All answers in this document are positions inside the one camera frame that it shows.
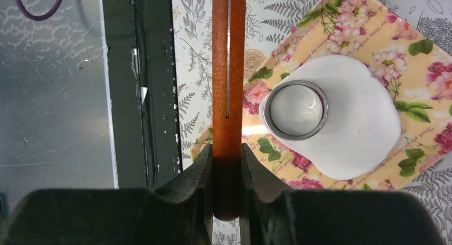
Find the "floral cutting board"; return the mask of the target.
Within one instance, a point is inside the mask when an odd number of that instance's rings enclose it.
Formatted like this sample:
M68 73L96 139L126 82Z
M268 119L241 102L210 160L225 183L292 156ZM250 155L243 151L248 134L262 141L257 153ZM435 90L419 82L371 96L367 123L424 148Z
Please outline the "floral cutting board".
M304 141L263 116L269 93L296 80L328 102ZM451 56L377 0L320 0L246 83L241 140L297 188L402 188L451 153Z

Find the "metal scraper red handle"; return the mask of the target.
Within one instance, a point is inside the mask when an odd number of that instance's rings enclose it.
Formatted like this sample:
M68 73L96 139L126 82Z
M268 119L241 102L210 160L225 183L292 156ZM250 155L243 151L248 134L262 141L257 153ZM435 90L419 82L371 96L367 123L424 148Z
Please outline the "metal scraper red handle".
M212 1L213 214L240 210L246 0Z

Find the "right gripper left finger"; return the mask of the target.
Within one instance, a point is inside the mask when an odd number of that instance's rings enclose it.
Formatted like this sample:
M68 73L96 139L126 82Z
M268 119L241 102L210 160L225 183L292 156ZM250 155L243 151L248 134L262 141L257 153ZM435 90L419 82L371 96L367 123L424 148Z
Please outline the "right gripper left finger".
M1 244L211 244L212 149L156 190L47 189L16 207Z

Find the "white dough ball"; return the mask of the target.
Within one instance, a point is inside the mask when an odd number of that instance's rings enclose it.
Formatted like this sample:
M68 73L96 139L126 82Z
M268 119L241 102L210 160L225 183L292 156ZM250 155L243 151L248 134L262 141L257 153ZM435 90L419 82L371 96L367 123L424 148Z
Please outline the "white dough ball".
M260 120L279 142L339 180L373 170L401 134L385 87L343 55L310 60L284 78L261 102Z

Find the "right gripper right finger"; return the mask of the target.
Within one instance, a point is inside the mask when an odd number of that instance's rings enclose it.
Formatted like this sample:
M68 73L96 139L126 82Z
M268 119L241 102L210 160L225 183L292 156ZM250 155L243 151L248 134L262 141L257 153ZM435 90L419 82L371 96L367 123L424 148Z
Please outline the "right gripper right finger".
M413 195L294 189L242 145L242 244L443 244Z

